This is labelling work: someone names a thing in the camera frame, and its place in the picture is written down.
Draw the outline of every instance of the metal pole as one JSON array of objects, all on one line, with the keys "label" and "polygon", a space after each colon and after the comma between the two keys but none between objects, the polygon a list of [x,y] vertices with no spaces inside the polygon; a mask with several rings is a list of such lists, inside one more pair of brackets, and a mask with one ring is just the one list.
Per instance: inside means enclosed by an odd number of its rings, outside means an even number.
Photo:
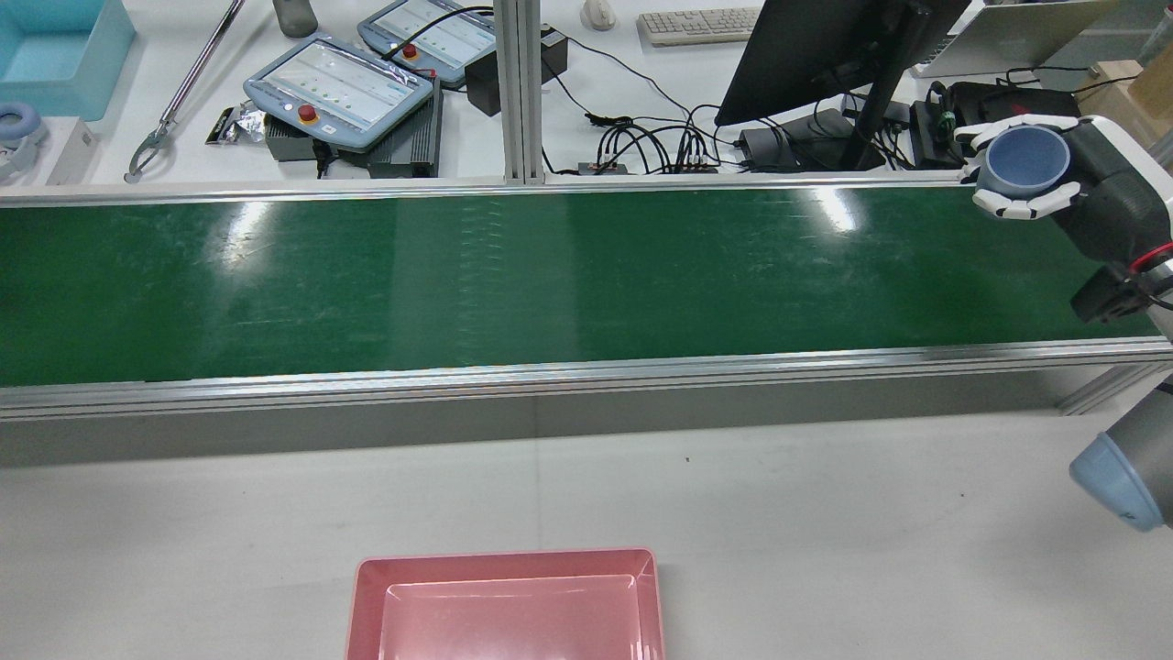
[{"label": "metal pole", "polygon": [[872,90],[868,93],[868,100],[863,102],[860,116],[855,120],[855,130],[847,140],[847,147],[843,149],[843,157],[840,162],[842,169],[847,171],[859,170],[863,164],[865,155],[872,145],[872,138],[883,124],[888,103],[891,102],[896,84],[904,75],[904,68],[913,49],[916,48],[925,26],[929,25],[929,11],[920,4],[908,2],[904,5],[896,34],[886,45],[888,53],[880,59],[880,73],[875,82],[872,83]]},{"label": "metal pole", "polygon": [[179,106],[187,100],[188,94],[191,88],[195,87],[196,80],[199,79],[199,74],[204,73],[204,67],[208,66],[208,61],[212,59],[212,53],[224,40],[224,34],[228,33],[228,28],[236,20],[236,15],[240,13],[240,7],[244,6],[244,0],[233,0],[232,5],[229,6],[228,12],[224,13],[224,18],[221,19],[219,25],[216,26],[216,30],[212,35],[208,38],[208,43],[204,45],[204,49],[199,52],[199,56],[196,57],[196,63],[191,64],[191,70],[188,72],[187,77],[179,84],[179,89],[176,90],[175,96],[171,97],[171,102],[167,104],[167,109],[163,110],[163,116],[160,117],[160,124],[170,123],[175,118],[175,114],[179,111]]},{"label": "metal pole", "polygon": [[538,0],[494,0],[506,182],[541,184],[542,75]]},{"label": "metal pole", "polygon": [[1167,372],[1173,365],[1153,362],[1150,365],[1127,365],[1108,369],[1083,388],[1067,395],[1056,408],[1065,416],[1084,415],[1096,407],[1119,395],[1145,379]]}]

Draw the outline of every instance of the gray bottle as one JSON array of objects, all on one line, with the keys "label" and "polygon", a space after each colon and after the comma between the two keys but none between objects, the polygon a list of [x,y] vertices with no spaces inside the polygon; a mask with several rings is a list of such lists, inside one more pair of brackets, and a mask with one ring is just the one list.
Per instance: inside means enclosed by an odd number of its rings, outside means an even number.
[{"label": "gray bottle", "polygon": [[285,36],[301,39],[318,29],[318,16],[313,15],[310,0],[273,0],[273,9]]}]

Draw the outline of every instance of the pink tray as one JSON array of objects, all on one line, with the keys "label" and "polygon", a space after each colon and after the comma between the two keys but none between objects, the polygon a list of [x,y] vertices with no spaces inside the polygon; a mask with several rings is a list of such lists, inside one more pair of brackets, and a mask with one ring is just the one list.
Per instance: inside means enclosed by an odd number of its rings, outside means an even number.
[{"label": "pink tray", "polygon": [[643,549],[367,559],[346,660],[664,660]]}]

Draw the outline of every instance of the blue cup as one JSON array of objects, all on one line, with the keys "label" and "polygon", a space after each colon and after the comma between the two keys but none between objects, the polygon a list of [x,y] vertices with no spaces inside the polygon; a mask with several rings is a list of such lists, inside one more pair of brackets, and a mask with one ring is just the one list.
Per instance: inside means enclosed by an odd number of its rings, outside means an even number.
[{"label": "blue cup", "polygon": [[1016,125],[982,151],[977,186],[1011,199],[1031,199],[1058,183],[1071,165],[1071,149],[1042,125]]}]

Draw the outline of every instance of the computer mouse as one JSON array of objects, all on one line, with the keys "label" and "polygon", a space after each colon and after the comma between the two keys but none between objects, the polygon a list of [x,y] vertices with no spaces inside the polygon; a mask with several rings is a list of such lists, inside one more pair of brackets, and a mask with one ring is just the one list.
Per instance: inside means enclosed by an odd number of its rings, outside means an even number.
[{"label": "computer mouse", "polygon": [[615,12],[606,0],[586,0],[583,4],[583,22],[592,29],[611,29],[615,27]]}]

